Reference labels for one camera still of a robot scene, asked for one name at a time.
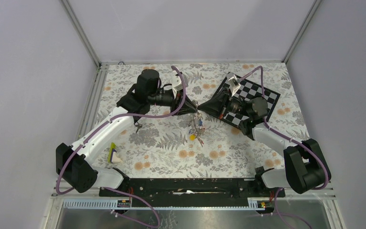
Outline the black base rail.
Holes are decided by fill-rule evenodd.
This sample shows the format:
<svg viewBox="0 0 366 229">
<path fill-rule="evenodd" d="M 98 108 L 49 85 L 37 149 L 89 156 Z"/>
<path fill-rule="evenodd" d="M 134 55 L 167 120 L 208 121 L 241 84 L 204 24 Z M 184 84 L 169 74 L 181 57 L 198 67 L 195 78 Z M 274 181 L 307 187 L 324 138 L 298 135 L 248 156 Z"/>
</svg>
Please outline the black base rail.
<svg viewBox="0 0 366 229">
<path fill-rule="evenodd" d="M 102 188 L 100 197 L 123 197 L 119 192 L 141 197 L 153 207 L 249 207 L 255 200 L 270 203 L 285 192 L 266 188 L 253 178 L 127 178 L 115 192 Z"/>
</svg>

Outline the floral tablecloth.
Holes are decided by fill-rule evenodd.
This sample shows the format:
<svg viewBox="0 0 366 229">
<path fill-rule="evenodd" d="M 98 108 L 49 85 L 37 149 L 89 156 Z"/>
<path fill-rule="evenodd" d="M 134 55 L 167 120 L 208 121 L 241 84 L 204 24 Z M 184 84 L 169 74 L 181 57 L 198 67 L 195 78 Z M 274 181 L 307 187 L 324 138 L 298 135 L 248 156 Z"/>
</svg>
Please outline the floral tablecloth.
<svg viewBox="0 0 366 229">
<path fill-rule="evenodd" d="M 255 83 L 263 82 L 280 94 L 269 125 L 281 133 L 307 140 L 306 128 L 295 91 L 284 63 L 264 63 L 257 71 L 254 63 L 178 64 L 188 79 L 188 97 L 198 103 L 210 99 L 226 74 L 246 75 Z M 94 165 L 118 168 L 129 177 L 253 177 L 257 167 L 284 167 L 284 159 L 264 144 L 207 114 L 202 114 L 204 133 L 193 139 L 189 115 L 168 116 L 168 107 L 153 106 L 151 118 L 140 120 L 142 127 L 131 126 L 115 137 L 119 163 L 108 162 L 106 148 Z"/>
</svg>

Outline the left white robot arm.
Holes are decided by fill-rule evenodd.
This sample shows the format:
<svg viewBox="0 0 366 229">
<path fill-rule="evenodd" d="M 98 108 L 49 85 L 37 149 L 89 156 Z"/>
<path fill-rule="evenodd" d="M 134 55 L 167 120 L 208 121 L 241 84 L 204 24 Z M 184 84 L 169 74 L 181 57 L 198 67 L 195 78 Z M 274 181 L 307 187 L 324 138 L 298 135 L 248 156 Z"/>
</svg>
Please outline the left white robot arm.
<svg viewBox="0 0 366 229">
<path fill-rule="evenodd" d="M 100 124 L 71 145 L 61 143 L 56 148 L 56 192 L 64 195 L 72 190 L 84 193 L 92 187 L 110 188 L 117 196 L 128 192 L 129 184 L 117 169 L 94 167 L 99 154 L 122 131 L 137 124 L 140 118 L 155 119 L 196 113 L 197 109 L 186 94 L 187 78 L 175 66 L 171 83 L 162 85 L 159 72 L 144 69 L 135 84 Z M 170 113 L 155 116 L 148 112 L 152 105 L 166 106 Z"/>
</svg>

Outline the yellow white wedge block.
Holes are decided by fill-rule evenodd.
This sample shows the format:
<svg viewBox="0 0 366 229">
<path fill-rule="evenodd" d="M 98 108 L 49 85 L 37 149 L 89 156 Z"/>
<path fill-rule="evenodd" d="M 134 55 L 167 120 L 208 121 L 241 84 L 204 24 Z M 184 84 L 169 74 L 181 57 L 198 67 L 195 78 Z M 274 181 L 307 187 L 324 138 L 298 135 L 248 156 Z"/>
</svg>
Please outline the yellow white wedge block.
<svg viewBox="0 0 366 229">
<path fill-rule="evenodd" d="M 122 159 L 120 157 L 118 157 L 118 155 L 117 155 L 117 146 L 113 142 L 111 142 L 111 144 L 110 144 L 107 162 L 111 163 L 111 164 L 122 162 Z"/>
</svg>

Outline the small key with carabiner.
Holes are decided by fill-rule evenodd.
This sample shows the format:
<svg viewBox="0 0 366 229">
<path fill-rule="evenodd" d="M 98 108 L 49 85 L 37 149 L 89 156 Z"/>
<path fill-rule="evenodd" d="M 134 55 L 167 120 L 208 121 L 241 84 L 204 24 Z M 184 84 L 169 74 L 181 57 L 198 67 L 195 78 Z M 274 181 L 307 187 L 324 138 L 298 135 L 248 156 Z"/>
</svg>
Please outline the small key with carabiner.
<svg viewBox="0 0 366 229">
<path fill-rule="evenodd" d="M 136 133 L 138 133 L 138 131 L 142 128 L 142 124 L 140 124 L 140 123 L 136 123 L 135 124 L 135 127 L 136 127 Z"/>
</svg>

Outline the black white chessboard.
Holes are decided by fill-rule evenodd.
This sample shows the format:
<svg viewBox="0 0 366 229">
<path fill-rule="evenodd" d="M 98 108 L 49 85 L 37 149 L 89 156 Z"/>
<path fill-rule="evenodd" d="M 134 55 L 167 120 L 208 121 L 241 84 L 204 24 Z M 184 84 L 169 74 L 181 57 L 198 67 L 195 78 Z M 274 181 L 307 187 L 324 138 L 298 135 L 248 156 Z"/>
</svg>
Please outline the black white chessboard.
<svg viewBox="0 0 366 229">
<path fill-rule="evenodd" d="M 228 73 L 223 79 L 222 83 L 219 85 L 217 91 L 214 93 L 213 98 L 217 96 L 217 94 L 220 93 L 223 89 L 227 90 L 229 89 L 230 85 L 228 83 L 228 79 L 231 78 L 232 76 L 236 76 L 238 79 L 240 78 L 236 74 Z M 241 85 L 240 89 L 234 95 L 235 98 L 241 99 L 243 101 L 249 101 L 256 97 L 262 96 L 262 88 L 260 84 L 245 79 L 240 82 L 240 85 Z M 267 121 L 269 121 L 271 115 L 273 114 L 273 111 L 276 105 L 278 104 L 280 96 L 281 96 L 280 93 L 266 87 L 264 88 L 264 98 L 267 101 L 267 111 L 268 111 L 266 116 Z M 247 116 L 242 114 L 235 114 L 233 112 L 228 112 L 226 111 L 225 108 L 223 108 L 222 111 L 217 115 L 214 115 L 214 117 L 236 128 L 239 128 L 240 121 L 248 118 Z"/>
</svg>

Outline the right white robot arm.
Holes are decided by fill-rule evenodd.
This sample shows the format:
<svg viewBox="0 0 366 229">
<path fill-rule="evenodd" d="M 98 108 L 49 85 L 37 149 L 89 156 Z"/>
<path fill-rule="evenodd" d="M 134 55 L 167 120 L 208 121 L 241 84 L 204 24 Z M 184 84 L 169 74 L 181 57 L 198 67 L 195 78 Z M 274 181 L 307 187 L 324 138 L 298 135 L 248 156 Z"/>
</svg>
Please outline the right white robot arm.
<svg viewBox="0 0 366 229">
<path fill-rule="evenodd" d="M 283 169 L 269 169 L 256 174 L 256 194 L 265 197 L 273 188 L 291 188 L 298 194 L 327 186 L 330 171 L 317 141 L 296 140 L 272 128 L 266 120 L 268 102 L 262 96 L 243 100 L 231 95 L 226 88 L 198 106 L 213 117 L 223 118 L 226 112 L 245 116 L 239 128 L 243 135 L 271 148 L 284 158 Z"/>
</svg>

